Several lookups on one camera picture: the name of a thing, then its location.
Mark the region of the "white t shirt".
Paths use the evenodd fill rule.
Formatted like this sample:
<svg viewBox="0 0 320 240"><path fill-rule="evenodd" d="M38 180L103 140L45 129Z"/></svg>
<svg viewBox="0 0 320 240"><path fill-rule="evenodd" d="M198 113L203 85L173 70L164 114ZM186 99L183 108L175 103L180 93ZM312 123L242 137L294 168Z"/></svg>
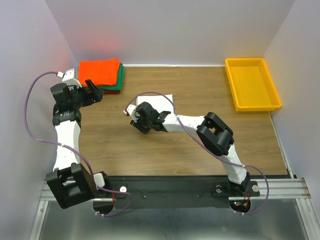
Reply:
<svg viewBox="0 0 320 240"><path fill-rule="evenodd" d="M136 105L139 105L143 102L149 103L153 109L157 110L159 113L163 111L174 112L174 107L170 102L174 102L173 95L167 94L165 95L168 99L166 99L162 95L141 95L136 99Z"/></svg>

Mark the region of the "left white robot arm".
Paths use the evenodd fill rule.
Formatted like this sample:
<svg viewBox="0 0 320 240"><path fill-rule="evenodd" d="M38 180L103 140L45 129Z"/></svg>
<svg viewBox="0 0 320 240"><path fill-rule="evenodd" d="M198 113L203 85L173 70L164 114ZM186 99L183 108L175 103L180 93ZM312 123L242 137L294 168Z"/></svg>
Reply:
<svg viewBox="0 0 320 240"><path fill-rule="evenodd" d="M107 175L92 173L82 165L79 153L82 115L80 109L98 103L103 90L87 79L88 89L77 83L58 83L50 91L55 100L52 123L57 134L56 160L46 183L62 209L111 193Z"/></svg>

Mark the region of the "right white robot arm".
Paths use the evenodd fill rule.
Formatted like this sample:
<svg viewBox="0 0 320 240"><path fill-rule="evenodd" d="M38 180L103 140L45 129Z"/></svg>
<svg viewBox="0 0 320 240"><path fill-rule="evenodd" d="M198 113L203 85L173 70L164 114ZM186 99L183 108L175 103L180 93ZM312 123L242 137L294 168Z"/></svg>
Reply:
<svg viewBox="0 0 320 240"><path fill-rule="evenodd" d="M233 131L213 112L205 116L185 116L173 110L157 111L148 102L130 104L124 114L140 132L185 132L205 151L222 162L230 182L231 192L242 195L249 188L251 176L236 152Z"/></svg>

